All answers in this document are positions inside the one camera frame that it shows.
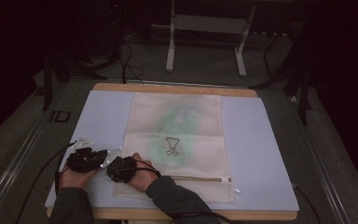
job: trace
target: metal leg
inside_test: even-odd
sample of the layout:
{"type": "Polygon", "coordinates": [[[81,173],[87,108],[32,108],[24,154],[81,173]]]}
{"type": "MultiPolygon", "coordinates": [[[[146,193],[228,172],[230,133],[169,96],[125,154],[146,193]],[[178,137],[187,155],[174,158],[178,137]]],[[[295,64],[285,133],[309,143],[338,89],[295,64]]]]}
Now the metal leg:
{"type": "Polygon", "coordinates": [[[175,0],[172,0],[171,4],[170,46],[168,47],[167,65],[165,67],[167,72],[171,72],[173,70],[173,60],[175,56],[175,0]]]}
{"type": "Polygon", "coordinates": [[[251,24],[252,24],[254,15],[255,15],[255,6],[252,7],[252,10],[249,14],[247,22],[245,23],[245,26],[243,27],[241,42],[234,49],[235,58],[237,60],[238,72],[239,72],[240,77],[246,77],[245,65],[243,63],[243,58],[242,58],[242,50],[243,50],[243,46],[245,45],[246,37],[249,34],[249,29],[251,28],[251,24]]]}

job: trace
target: gray carpet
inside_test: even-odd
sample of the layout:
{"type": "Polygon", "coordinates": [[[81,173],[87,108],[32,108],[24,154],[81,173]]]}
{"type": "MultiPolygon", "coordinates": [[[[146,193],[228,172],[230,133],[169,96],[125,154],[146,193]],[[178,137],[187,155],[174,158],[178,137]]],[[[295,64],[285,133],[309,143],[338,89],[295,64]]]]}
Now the gray carpet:
{"type": "MultiPolygon", "coordinates": [[[[253,35],[246,42],[243,57],[249,76],[238,77],[233,54],[233,42],[227,41],[223,47],[213,43],[191,43],[179,39],[176,45],[174,70],[165,72],[167,54],[166,35],[158,35],[149,43],[131,41],[130,65],[142,68],[143,81],[177,82],[189,84],[205,84],[218,86],[246,87],[258,84],[268,78],[262,61],[263,50],[270,38],[263,35],[253,35]]],[[[272,69],[275,69],[284,59],[290,48],[290,42],[285,37],[268,54],[272,69]]],[[[127,58],[129,50],[123,47],[123,57],[127,58]]],[[[141,70],[133,68],[135,74],[141,70]]],[[[108,81],[115,82],[121,76],[119,64],[101,71],[102,75],[111,77],[108,81]]],[[[67,85],[64,93],[59,97],[51,109],[71,111],[71,118],[67,123],[43,122],[42,132],[36,137],[30,154],[20,173],[0,203],[0,223],[14,223],[24,200],[38,171],[43,164],[61,147],[65,146],[75,129],[83,104],[88,92],[96,80],[86,77],[74,77],[67,85]]],[[[55,83],[55,90],[62,88],[62,83],[55,83]]],[[[321,183],[317,167],[312,159],[312,153],[307,141],[317,147],[323,158],[329,177],[334,183],[338,198],[344,206],[349,223],[358,223],[358,174],[351,164],[351,160],[342,145],[340,138],[329,117],[321,106],[316,91],[310,90],[310,104],[313,110],[308,111],[308,127],[302,126],[296,117],[292,104],[283,96],[284,81],[257,93],[262,98],[281,150],[284,164],[289,176],[297,184],[316,207],[322,223],[340,223],[334,209],[326,196],[326,188],[321,183]]],[[[42,112],[43,99],[40,96],[30,96],[26,102],[0,128],[0,176],[15,156],[21,144],[27,140],[28,133],[39,118],[49,116],[42,112]]],[[[54,178],[56,160],[41,175],[33,193],[25,207],[20,223],[46,223],[46,209],[44,207],[48,191],[54,178]]],[[[298,217],[287,223],[316,223],[315,214],[310,205],[296,191],[300,206],[298,217]]]]}

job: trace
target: dark background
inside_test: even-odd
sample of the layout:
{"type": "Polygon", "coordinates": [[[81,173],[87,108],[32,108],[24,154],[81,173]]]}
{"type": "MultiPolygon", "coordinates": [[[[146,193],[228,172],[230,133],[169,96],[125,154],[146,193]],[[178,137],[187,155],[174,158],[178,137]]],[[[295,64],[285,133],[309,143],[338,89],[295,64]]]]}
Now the dark background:
{"type": "MultiPolygon", "coordinates": [[[[69,0],[0,0],[0,124],[34,92],[36,86],[32,76],[43,68],[43,60],[51,48],[65,50],[83,60],[87,60],[91,53],[106,54],[117,50],[115,43],[104,43],[107,48],[100,48],[110,48],[109,52],[99,51],[99,45],[95,45],[101,43],[100,35],[106,31],[106,23],[118,14],[114,10],[101,9],[102,3],[108,1],[98,2],[98,6],[96,2],[89,1],[89,7],[83,6],[81,11],[75,11],[73,2],[69,0]],[[85,11],[85,8],[93,7],[96,8],[94,12],[88,14],[85,11]],[[101,26],[93,26],[92,20],[101,26]],[[90,34],[87,32],[90,27],[98,28],[91,33],[99,35],[85,35],[85,29],[90,34]]],[[[243,13],[239,7],[220,7],[221,1],[177,2],[179,11],[190,14],[195,10],[200,14],[217,16],[238,17],[243,13]]],[[[147,38],[151,23],[169,24],[169,8],[170,1],[166,0],[128,0],[125,22],[147,38]]],[[[313,32],[299,42],[298,50],[293,52],[296,60],[291,63],[317,62],[313,65],[311,85],[317,89],[358,170],[358,1],[340,1],[335,7],[311,9],[289,10],[300,15],[299,18],[302,14],[322,12],[313,32]],[[304,49],[310,47],[309,43],[318,44],[319,51],[311,56],[313,58],[304,53],[307,52],[304,49]]],[[[285,14],[287,7],[260,6],[252,31],[276,32],[285,14]]]]}

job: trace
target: black cable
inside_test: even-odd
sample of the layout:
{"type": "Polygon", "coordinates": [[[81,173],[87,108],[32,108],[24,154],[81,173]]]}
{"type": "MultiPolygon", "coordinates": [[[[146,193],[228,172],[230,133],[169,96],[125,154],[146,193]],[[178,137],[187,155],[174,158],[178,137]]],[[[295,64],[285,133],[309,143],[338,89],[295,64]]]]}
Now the black cable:
{"type": "Polygon", "coordinates": [[[224,220],[226,223],[229,224],[234,223],[234,221],[229,219],[228,217],[225,217],[215,212],[189,212],[189,213],[176,213],[176,214],[167,214],[167,215],[172,219],[178,219],[182,217],[217,217],[224,220]]]}
{"type": "Polygon", "coordinates": [[[54,156],[52,156],[46,163],[45,165],[42,167],[42,169],[39,171],[39,173],[36,176],[36,179],[34,180],[34,183],[32,184],[31,188],[29,189],[27,196],[25,197],[24,201],[22,202],[22,206],[19,212],[19,215],[17,216],[16,219],[16,224],[18,224],[20,222],[22,213],[24,211],[25,205],[28,202],[29,197],[31,196],[32,190],[34,189],[34,186],[36,185],[37,180],[39,179],[39,177],[42,175],[43,171],[45,171],[46,167],[48,167],[48,165],[61,153],[63,153],[68,147],[71,147],[74,143],[70,143],[68,144],[66,147],[60,149],[60,151],[58,151],[56,154],[54,154],[54,156]]]}
{"type": "Polygon", "coordinates": [[[304,194],[304,192],[298,187],[298,185],[294,184],[292,180],[290,182],[293,184],[294,188],[298,190],[298,192],[303,196],[303,198],[307,201],[307,203],[310,205],[310,208],[312,209],[312,212],[315,214],[316,220],[319,224],[322,223],[321,218],[319,217],[318,212],[316,211],[316,208],[313,206],[310,199],[304,194]]]}

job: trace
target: wooden table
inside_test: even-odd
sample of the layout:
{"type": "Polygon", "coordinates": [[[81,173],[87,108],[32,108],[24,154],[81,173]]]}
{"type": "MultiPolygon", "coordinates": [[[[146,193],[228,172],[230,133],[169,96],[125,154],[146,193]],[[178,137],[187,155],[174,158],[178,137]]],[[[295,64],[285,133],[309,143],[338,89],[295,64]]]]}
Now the wooden table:
{"type": "MultiPolygon", "coordinates": [[[[241,89],[224,89],[210,87],[186,87],[186,86],[151,86],[151,85],[123,85],[99,83],[93,88],[95,91],[131,91],[131,92],[170,92],[185,94],[213,94],[221,96],[238,97],[257,97],[255,91],[241,89]]],[[[214,212],[219,213],[232,220],[293,220],[297,216],[297,211],[256,211],[256,210],[223,210],[218,209],[214,212]]],[[[48,216],[51,215],[52,207],[48,207],[48,216]]],[[[94,217],[97,219],[171,219],[158,209],[150,208],[93,208],[94,217]]]]}

